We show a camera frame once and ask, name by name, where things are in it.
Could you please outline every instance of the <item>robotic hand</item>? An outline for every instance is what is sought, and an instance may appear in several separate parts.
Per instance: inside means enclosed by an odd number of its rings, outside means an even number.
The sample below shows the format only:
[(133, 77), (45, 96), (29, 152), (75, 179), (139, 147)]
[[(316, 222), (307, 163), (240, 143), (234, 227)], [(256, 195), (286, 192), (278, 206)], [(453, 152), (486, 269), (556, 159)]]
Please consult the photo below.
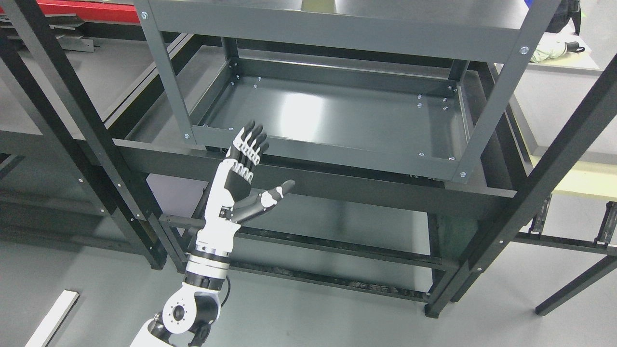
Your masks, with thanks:
[(225, 282), (240, 224), (273, 209), (294, 186), (288, 180), (257, 196), (251, 193), (252, 169), (268, 149), (263, 127), (249, 122), (233, 140), (209, 185), (205, 226), (197, 232), (181, 288), (165, 303), (163, 311), (148, 320), (131, 347), (171, 346), (172, 334), (194, 334), (189, 346), (202, 346), (210, 326), (218, 319), (218, 293)]

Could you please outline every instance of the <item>metal beam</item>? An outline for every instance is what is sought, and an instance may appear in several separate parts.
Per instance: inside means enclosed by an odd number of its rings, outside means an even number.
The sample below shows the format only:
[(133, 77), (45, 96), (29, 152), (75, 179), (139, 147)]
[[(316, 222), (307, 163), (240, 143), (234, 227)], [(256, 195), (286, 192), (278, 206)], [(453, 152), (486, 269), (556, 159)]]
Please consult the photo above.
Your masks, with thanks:
[(538, 305), (536, 307), (536, 314), (546, 316), (567, 300), (570, 300), (574, 295), (582, 292), (615, 269), (617, 269), (617, 257), (607, 256), (602, 258), (601, 261), (598, 261), (594, 266)]
[(4, 158), (2, 161), (0, 161), (0, 180), (6, 177), (9, 172), (11, 172), (11, 170), (16, 168), (17, 164), (19, 164), (23, 160), (23, 158), (25, 157), (19, 156), (17, 154), (11, 154)]
[(576, 240), (573, 238), (548, 235), (530, 235), (529, 233), (518, 232), (512, 241), (526, 243), (528, 245), (570, 249), (572, 251), (597, 253), (607, 256), (617, 256), (617, 247), (596, 246), (593, 241)]
[(0, 229), (2, 230), (0, 232), (0, 240), (2, 241), (35, 246), (68, 246), (69, 248), (87, 246), (141, 255), (131, 244), (124, 241), (58, 233), (56, 231), (51, 232), (49, 230), (26, 228), (5, 223), (0, 224)]
[[(115, 143), (132, 170), (149, 174), (204, 180), (214, 176), (223, 159), (222, 154), (197, 146), (169, 148), (127, 140)], [(402, 174), (271, 156), (264, 156), (255, 168), (253, 187), (268, 189), (287, 179), (297, 182), (294, 194), (472, 219), (496, 218), (513, 195), (512, 191), (486, 187), (446, 189), (441, 182)]]
[[(205, 225), (205, 221), (203, 219), (165, 214), (160, 217), (160, 222), (161, 224), (168, 225), (169, 227), (184, 229), (201, 229)], [(292, 233), (274, 232), (271, 230), (257, 228), (241, 227), (240, 230), (236, 232), (236, 237), (248, 240), (266, 241), (279, 245), (288, 245), (316, 249), (318, 251), (377, 259), (380, 261), (389, 261), (398, 264), (430, 267), (439, 270), (453, 270), (457, 268), (457, 264), (455, 262), (443, 260), (435, 256), (427, 256), (425, 254), (396, 251), (394, 249), (373, 246), (357, 245), (355, 243), (326, 240)]]
[(290, 270), (277, 266), (266, 266), (260, 264), (232, 261), (230, 264), (230, 269), (250, 272), (252, 274), (286, 278), (288, 280), (300, 281), (305, 283), (361, 291), (363, 293), (390, 296), (392, 298), (419, 301), (421, 303), (429, 302), (429, 296), (422, 291), (409, 290), (391, 285), (382, 285), (377, 283), (367, 283), (363, 281), (349, 280), (346, 278), (312, 274), (310, 272)]
[(427, 305), (427, 316), (438, 316), (445, 305), (459, 293), (464, 293), (495, 260), (504, 247), (517, 235), (538, 211), (544, 199), (574, 166), (587, 148), (617, 114), (617, 56), (595, 82), (588, 94), (561, 129), (542, 159), (521, 189), (478, 242), (470, 242), (464, 254), (469, 254), (449, 287), (435, 303)]

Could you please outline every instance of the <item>metal leg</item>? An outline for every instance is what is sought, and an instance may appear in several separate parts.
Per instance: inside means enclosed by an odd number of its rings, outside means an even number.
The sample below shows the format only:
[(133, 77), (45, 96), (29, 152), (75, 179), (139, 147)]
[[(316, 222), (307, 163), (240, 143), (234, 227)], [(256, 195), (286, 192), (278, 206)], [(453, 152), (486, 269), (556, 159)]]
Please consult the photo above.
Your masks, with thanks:
[(478, 277), (470, 278), (472, 272), (481, 273), (490, 266), (616, 114), (617, 56), (589, 90), (502, 216), (492, 224), (479, 243), (470, 243), (470, 249), (464, 252), (469, 256), (448, 288), (427, 307), (428, 316), (438, 316), (459, 288), (469, 288)]
[(455, 175), (452, 177), (453, 181), (466, 182), (471, 171), (478, 165), (480, 156), (501, 119), (503, 110), (505, 110), (512, 93), (514, 93), (514, 89), (529, 63), (529, 58), (542, 38), (542, 33), (549, 24), (558, 4), (559, 0), (535, 1), (529, 9), (510, 57), (503, 65), (493, 92), (489, 96), (465, 152), (458, 163)]
[(238, 42), (234, 38), (221, 37), (223, 49), (225, 50), (225, 60), (238, 57)]
[(454, 61), (452, 61), (452, 66), (450, 68), (450, 75), (448, 75), (448, 79), (462, 82), (468, 67), (469, 61), (460, 61), (454, 59)]
[[(0, 0), (0, 4), (111, 179), (114, 189), (108, 188), (110, 194), (115, 194), (114, 191), (117, 191), (122, 196), (134, 219), (145, 220), (150, 214), (160, 216), (162, 213), (160, 207), (144, 177), (129, 169), (67, 56), (46, 25), (37, 3), (34, 0)], [(168, 253), (176, 253), (173, 247), (165, 244), (167, 236), (164, 233), (157, 236), (164, 243)], [(172, 256), (176, 267), (183, 266), (180, 256), (180, 254)]]
[(598, 261), (589, 270), (583, 272), (579, 277), (576, 277), (572, 282), (538, 305), (536, 307), (536, 314), (546, 316), (574, 295), (582, 292), (585, 288), (591, 286), (615, 269), (617, 269), (617, 257), (607, 256), (602, 258), (601, 261)]
[(186, 109), (184, 98), (180, 93), (178, 81), (176, 81), (176, 73), (173, 71), (172, 62), (169, 58), (169, 54), (167, 54), (163, 36), (156, 26), (150, 4), (147, 0), (135, 1), (135, 7), (137, 8), (139, 21), (144, 30), (148, 46), (152, 52), (152, 57), (159, 70), (160, 79), (163, 81), (163, 86), (165, 86), (167, 99), (169, 100), (173, 114), (182, 132), (181, 136), (186, 143), (196, 144), (193, 131), (191, 130), (189, 112)]
[[(165, 264), (167, 252), (155, 247), (155, 240), (152, 240), (138, 225), (131, 224), (130, 219), (133, 216), (113, 184), (100, 173), (100, 169), (90, 164), (28, 67), (1, 31), (0, 57), (3, 61), (0, 64), (2, 79), (43, 134), (46, 144), (56, 149), (55, 153), (64, 161), (67, 170), (81, 183), (96, 214), (109, 213), (135, 251), (143, 254), (153, 269), (161, 269)], [(117, 214), (119, 206), (128, 211), (128, 215)]]

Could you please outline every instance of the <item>gray floor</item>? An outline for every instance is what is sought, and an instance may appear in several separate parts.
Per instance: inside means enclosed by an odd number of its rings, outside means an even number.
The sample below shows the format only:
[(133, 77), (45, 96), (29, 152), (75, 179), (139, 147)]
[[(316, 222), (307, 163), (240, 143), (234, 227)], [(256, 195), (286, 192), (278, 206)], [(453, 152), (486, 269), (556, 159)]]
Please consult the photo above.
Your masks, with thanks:
[[(589, 239), (602, 214), (601, 201), (555, 196), (545, 233)], [(616, 273), (547, 317), (532, 311), (600, 258), (511, 244), (437, 320), (418, 303), (231, 271), (207, 345), (614, 346)], [(0, 346), (22, 346), (63, 289), (81, 297), (50, 346), (128, 346), (181, 278), (130, 254), (0, 243)]]

